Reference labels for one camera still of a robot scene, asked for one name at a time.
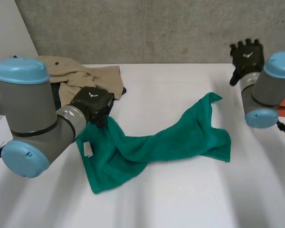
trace teal towel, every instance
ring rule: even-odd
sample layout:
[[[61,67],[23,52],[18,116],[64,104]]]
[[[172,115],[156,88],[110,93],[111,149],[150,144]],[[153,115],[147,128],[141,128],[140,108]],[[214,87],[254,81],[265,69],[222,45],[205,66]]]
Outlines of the teal towel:
[[[196,155],[229,162],[231,138],[227,131],[211,126],[211,103],[220,99],[215,93],[205,95],[175,125],[152,136],[125,136],[111,117],[105,128],[89,123],[76,142],[92,191],[100,193],[122,185],[149,162]],[[90,142],[92,157],[84,156],[84,142]]]

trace tan garment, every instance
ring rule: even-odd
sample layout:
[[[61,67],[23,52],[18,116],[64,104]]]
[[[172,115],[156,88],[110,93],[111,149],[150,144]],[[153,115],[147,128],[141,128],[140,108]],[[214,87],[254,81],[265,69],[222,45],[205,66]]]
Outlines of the tan garment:
[[[62,107],[69,104],[85,86],[105,89],[114,93],[116,99],[122,95],[124,87],[119,66],[87,68],[71,58],[56,56],[39,56],[37,60],[46,64],[47,71],[51,74],[51,83],[60,82],[59,96]]]

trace towel label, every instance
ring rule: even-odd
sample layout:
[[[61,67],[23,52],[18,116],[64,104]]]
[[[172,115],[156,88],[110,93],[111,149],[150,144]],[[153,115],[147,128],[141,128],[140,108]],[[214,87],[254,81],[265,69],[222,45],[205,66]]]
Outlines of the towel label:
[[[93,152],[92,152],[92,147],[90,142],[84,142],[84,155],[85,157],[91,157],[93,156]]]

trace gray wall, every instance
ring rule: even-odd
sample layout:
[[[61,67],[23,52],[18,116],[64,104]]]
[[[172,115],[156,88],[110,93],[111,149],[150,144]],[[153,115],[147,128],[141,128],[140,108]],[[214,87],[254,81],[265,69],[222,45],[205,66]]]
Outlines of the gray wall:
[[[37,51],[81,63],[229,63],[231,42],[285,50],[285,0],[16,0]]]

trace white tabletop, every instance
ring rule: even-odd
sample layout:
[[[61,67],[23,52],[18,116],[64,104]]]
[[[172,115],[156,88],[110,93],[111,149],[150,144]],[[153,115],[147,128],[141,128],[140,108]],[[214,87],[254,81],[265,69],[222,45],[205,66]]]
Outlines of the white tabletop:
[[[230,64],[121,65],[127,93],[111,111],[126,135],[155,134],[216,92],[224,99],[212,121],[230,133],[230,163],[202,156],[153,163],[95,195],[75,144],[34,179],[0,159],[0,228],[285,228],[285,134],[246,126],[232,72]],[[0,145],[10,139],[3,118]]]

